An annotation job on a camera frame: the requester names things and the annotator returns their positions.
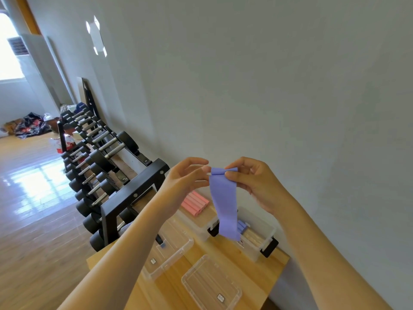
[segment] black bag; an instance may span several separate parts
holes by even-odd
[[[14,134],[18,138],[27,138],[37,135],[43,135],[51,131],[52,129],[50,128],[49,124],[47,124],[36,113],[30,112],[23,118],[23,121],[16,126]]]

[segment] wooden table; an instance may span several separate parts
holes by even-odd
[[[152,194],[149,194],[134,208],[142,208],[151,197]],[[261,309],[290,257],[276,248],[269,258],[260,256],[257,262],[252,262],[232,241],[217,235],[202,242],[183,223],[179,224],[193,237],[193,247],[155,281],[147,281],[140,275],[125,309],[198,309],[181,278],[205,254],[217,262],[242,289],[236,309]],[[112,245],[87,259],[89,269],[99,262]]]

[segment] window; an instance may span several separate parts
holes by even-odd
[[[17,37],[18,33],[10,17],[0,13],[0,81],[24,78],[20,63],[10,47],[8,38]]]

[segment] label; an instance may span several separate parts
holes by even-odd
[[[225,298],[224,296],[222,296],[221,294],[218,294],[218,296],[216,297],[220,302],[224,302]]]

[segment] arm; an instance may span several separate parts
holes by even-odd
[[[174,166],[159,192],[122,237],[85,276],[59,310],[122,310],[149,255],[156,234],[192,190],[209,185],[208,160],[187,158]]]
[[[327,239],[264,162],[242,157],[226,169],[228,179],[247,190],[279,221],[308,282],[324,309],[391,309]]]

